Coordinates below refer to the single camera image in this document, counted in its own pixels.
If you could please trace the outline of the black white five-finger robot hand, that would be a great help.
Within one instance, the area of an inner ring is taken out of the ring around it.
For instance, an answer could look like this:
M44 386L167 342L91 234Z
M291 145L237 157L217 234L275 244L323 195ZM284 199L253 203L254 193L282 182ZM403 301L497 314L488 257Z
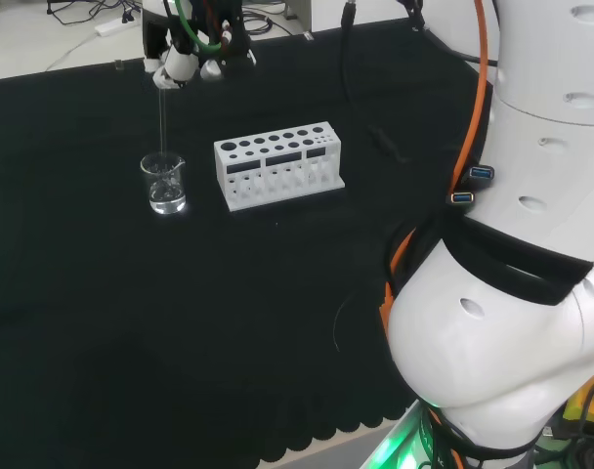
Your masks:
M257 63L240 1L144 1L142 37L159 89L247 76Z

